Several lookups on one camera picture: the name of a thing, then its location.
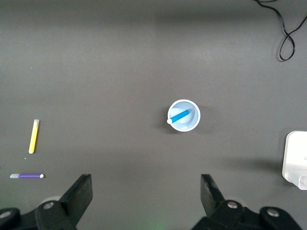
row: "paper cup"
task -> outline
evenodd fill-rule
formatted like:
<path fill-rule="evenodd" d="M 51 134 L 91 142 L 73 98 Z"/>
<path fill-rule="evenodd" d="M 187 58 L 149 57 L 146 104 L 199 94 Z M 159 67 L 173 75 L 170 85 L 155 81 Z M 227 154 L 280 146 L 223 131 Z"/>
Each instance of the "paper cup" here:
<path fill-rule="evenodd" d="M 171 117 L 174 117 L 185 110 L 190 110 L 190 113 L 178 121 L 170 124 L 175 130 L 180 132 L 191 131 L 198 125 L 201 119 L 201 112 L 198 106 L 194 102 L 185 99 L 175 101 L 171 107 L 169 107 L 167 118 L 170 119 Z"/>

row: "gray table surface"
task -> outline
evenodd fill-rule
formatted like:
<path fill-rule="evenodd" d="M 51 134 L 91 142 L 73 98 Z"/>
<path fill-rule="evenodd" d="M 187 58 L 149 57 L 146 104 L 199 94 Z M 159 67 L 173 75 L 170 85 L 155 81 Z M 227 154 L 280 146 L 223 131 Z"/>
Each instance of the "gray table surface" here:
<path fill-rule="evenodd" d="M 306 15 L 305 0 L 271 5 L 289 30 Z M 1 208 L 26 213 L 91 173 L 80 230 L 189 230 L 210 173 L 226 197 L 307 229 L 306 191 L 281 175 L 286 135 L 307 130 L 306 36 L 277 61 L 280 23 L 252 0 L 2 0 Z M 166 124 L 177 99 L 200 107 L 195 130 Z"/>

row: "yellow highlighter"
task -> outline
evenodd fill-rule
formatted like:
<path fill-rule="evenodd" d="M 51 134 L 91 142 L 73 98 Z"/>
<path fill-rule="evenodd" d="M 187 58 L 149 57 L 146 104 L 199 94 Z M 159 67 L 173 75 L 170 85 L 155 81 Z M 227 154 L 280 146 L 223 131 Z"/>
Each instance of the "yellow highlighter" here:
<path fill-rule="evenodd" d="M 34 153 L 37 131 L 38 131 L 38 123 L 39 123 L 39 120 L 35 119 L 33 123 L 33 129 L 32 129 L 32 135 L 31 135 L 31 141 L 30 141 L 30 147 L 29 147 L 30 154 Z"/>

